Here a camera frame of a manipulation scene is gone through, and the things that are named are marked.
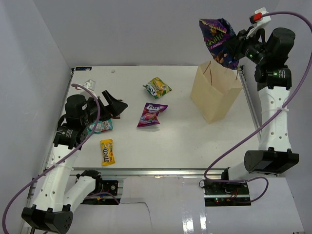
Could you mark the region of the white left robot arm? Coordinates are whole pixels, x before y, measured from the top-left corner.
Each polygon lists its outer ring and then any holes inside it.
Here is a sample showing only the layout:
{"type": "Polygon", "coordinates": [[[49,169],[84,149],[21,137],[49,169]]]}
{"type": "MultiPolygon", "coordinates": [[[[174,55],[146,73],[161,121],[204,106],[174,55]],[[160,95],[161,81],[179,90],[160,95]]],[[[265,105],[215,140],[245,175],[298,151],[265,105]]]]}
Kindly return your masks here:
{"type": "Polygon", "coordinates": [[[89,195],[104,191],[105,182],[97,170],[86,170],[77,175],[74,186],[66,191],[72,167],[81,149],[79,145],[90,135],[96,120],[110,120],[120,115],[128,105],[102,92],[108,105],[82,94],[69,96],[65,113],[58,121],[53,141],[52,157],[44,183],[32,207],[25,207],[21,217],[32,229],[65,234],[73,222],[73,213],[89,195]]]}

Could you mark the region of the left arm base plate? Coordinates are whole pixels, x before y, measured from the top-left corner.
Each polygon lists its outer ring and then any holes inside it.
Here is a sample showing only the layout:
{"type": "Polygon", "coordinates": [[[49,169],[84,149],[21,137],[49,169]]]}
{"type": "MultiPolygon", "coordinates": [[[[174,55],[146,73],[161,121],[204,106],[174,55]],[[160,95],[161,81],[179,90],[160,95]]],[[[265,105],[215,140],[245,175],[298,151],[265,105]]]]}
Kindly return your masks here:
{"type": "Polygon", "coordinates": [[[84,199],[84,205],[118,205],[120,198],[118,198],[119,181],[118,180],[104,180],[102,184],[101,194],[91,198],[84,199]]]}

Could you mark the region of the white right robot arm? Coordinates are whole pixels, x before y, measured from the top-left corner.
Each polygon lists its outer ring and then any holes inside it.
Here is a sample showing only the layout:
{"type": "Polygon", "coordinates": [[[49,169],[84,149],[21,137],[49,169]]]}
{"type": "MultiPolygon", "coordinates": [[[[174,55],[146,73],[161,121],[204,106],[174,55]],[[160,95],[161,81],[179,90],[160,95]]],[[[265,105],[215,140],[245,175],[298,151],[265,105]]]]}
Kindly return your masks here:
{"type": "Polygon", "coordinates": [[[246,57],[255,65],[254,78],[262,108],[262,125],[258,150],[248,150],[243,162],[227,168],[220,182],[221,191],[232,194],[237,181],[246,181],[257,174],[281,174],[299,162],[299,154],[292,152],[288,137],[288,109],[286,101],[292,87],[292,73],[285,62],[294,45],[295,33],[276,28],[268,40],[265,30],[252,36],[241,30],[226,43],[235,59],[246,57]]]}

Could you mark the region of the purple Fox's cherry candy bag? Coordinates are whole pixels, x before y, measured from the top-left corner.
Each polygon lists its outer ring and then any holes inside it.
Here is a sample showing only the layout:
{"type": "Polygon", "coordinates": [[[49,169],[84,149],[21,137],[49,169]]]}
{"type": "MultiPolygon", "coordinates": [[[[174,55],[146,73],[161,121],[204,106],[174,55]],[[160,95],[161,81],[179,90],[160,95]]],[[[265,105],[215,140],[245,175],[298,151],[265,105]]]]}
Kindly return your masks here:
{"type": "Polygon", "coordinates": [[[146,103],[137,128],[160,124],[158,115],[168,108],[167,105],[146,103]]]}

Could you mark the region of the dark blue snack bag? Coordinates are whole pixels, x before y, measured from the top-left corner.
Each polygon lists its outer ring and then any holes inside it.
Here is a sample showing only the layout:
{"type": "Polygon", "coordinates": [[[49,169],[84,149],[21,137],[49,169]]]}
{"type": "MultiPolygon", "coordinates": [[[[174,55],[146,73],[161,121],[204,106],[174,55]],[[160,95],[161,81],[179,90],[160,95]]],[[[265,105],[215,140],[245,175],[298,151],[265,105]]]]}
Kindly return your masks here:
{"type": "Polygon", "coordinates": [[[225,46],[225,42],[236,37],[232,26],[224,18],[199,19],[204,43],[213,59],[225,68],[235,70],[239,61],[234,59],[225,46]]]}

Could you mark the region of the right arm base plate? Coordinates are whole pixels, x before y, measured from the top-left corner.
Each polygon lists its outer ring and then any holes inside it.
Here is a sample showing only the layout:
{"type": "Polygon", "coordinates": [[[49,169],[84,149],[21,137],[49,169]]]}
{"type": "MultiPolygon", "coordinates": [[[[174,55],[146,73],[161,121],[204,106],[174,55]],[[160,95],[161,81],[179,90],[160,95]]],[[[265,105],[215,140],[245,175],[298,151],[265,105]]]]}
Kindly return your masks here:
{"type": "Polygon", "coordinates": [[[200,180],[206,207],[251,206],[247,183],[218,183],[200,180]]]}

